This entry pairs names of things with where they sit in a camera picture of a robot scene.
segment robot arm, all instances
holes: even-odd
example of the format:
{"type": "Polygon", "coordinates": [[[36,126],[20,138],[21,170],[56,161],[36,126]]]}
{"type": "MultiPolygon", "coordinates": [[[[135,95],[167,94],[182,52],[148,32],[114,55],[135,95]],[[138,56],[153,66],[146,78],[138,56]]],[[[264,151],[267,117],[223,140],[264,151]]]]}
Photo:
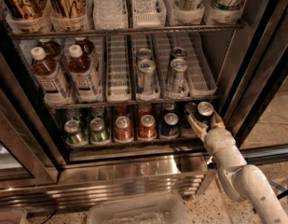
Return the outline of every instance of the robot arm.
{"type": "Polygon", "coordinates": [[[190,115],[189,123],[196,135],[215,159],[218,178],[228,198],[235,202],[249,200],[264,224],[288,224],[288,216],[262,171],[248,165],[236,146],[236,141],[215,113],[211,129],[190,115]]]}

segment bottle cap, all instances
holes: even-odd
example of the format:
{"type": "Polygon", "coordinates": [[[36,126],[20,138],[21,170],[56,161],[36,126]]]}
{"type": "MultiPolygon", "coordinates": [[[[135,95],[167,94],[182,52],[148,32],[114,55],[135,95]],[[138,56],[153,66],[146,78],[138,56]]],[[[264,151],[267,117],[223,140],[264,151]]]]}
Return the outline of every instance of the bottle cap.
{"type": "Polygon", "coordinates": [[[85,40],[85,39],[86,39],[86,37],[76,37],[76,38],[75,38],[76,41],[83,41],[83,40],[85,40]]]}
{"type": "Polygon", "coordinates": [[[31,54],[33,59],[37,60],[37,61],[41,61],[43,60],[47,54],[44,52],[43,48],[40,47],[35,47],[31,50],[31,54]]]}
{"type": "Polygon", "coordinates": [[[72,57],[80,57],[82,55],[82,50],[78,45],[72,45],[69,48],[70,56],[72,57]]]}
{"type": "Polygon", "coordinates": [[[51,39],[39,39],[40,42],[49,42],[51,39]]]}

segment bottle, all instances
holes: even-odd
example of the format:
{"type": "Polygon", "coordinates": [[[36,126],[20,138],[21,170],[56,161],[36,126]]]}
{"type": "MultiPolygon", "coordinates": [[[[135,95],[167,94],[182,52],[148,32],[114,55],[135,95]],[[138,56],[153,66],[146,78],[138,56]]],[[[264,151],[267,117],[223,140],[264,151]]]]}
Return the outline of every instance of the bottle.
{"type": "Polygon", "coordinates": [[[40,47],[31,50],[33,57],[33,73],[45,92],[45,100],[49,105],[68,104],[69,86],[59,64],[50,58],[40,47]]]}
{"type": "Polygon", "coordinates": [[[80,102],[93,102],[99,93],[99,76],[89,55],[82,52],[79,45],[69,47],[69,72],[75,83],[80,102]]]}
{"type": "Polygon", "coordinates": [[[64,56],[62,46],[51,39],[39,39],[39,47],[43,48],[44,52],[47,54],[47,58],[51,58],[59,63],[67,82],[70,83],[68,62],[64,56]]]}
{"type": "Polygon", "coordinates": [[[94,69],[98,72],[99,60],[96,53],[95,45],[86,37],[76,37],[75,44],[80,46],[82,52],[89,56],[89,58],[93,62],[94,69]]]}

